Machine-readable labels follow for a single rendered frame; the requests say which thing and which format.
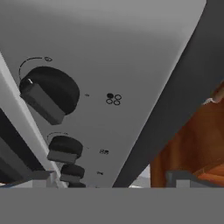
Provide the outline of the dark oven door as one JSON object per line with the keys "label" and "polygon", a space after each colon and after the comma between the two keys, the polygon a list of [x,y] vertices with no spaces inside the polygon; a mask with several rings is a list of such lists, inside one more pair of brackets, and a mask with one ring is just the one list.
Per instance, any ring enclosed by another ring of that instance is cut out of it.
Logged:
{"label": "dark oven door", "polygon": [[10,184],[44,169],[0,109],[0,183]]}

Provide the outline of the grey stove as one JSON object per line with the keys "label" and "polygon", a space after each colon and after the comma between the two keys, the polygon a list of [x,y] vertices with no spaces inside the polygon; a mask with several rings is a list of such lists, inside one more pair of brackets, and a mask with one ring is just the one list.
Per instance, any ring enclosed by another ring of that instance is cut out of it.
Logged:
{"label": "grey stove", "polygon": [[224,81],[224,0],[0,0],[0,53],[17,84],[57,68],[80,99],[51,125],[25,102],[47,148],[83,145],[88,187],[129,186]]}

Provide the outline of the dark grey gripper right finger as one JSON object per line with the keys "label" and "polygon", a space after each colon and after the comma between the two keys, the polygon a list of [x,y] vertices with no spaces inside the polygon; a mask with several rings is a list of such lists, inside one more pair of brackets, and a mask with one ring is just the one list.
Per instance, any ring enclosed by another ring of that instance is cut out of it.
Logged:
{"label": "dark grey gripper right finger", "polygon": [[180,188],[221,188],[221,185],[211,183],[208,180],[198,179],[195,175],[189,171],[168,171],[166,174],[166,187]]}

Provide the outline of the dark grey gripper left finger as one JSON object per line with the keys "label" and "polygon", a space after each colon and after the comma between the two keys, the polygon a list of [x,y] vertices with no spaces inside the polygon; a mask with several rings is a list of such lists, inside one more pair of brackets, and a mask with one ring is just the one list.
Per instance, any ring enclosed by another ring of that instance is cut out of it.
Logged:
{"label": "dark grey gripper left finger", "polygon": [[55,174],[53,171],[35,171],[30,176],[7,184],[7,188],[47,188],[55,185]]}

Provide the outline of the black stove knob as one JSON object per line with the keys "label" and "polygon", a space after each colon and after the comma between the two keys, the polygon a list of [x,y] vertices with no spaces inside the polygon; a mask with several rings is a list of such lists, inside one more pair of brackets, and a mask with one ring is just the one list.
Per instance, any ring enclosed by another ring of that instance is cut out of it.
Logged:
{"label": "black stove knob", "polygon": [[70,183],[79,183],[84,177],[85,169],[76,164],[64,164],[60,171],[60,180]]}
{"label": "black stove knob", "polygon": [[50,66],[33,68],[19,83],[20,97],[51,125],[62,124],[80,99],[77,83],[63,71]]}
{"label": "black stove knob", "polygon": [[82,143],[70,136],[55,136],[48,148],[48,160],[65,164],[74,164],[83,151]]}
{"label": "black stove knob", "polygon": [[86,185],[79,182],[79,183],[69,183],[68,188],[86,188]]}

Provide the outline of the orange wooden cupboard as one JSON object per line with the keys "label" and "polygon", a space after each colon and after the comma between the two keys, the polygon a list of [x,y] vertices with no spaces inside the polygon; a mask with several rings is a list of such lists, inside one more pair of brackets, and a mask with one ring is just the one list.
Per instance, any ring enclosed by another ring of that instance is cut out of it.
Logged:
{"label": "orange wooden cupboard", "polygon": [[150,163],[150,186],[165,187],[171,170],[224,187],[224,81]]}

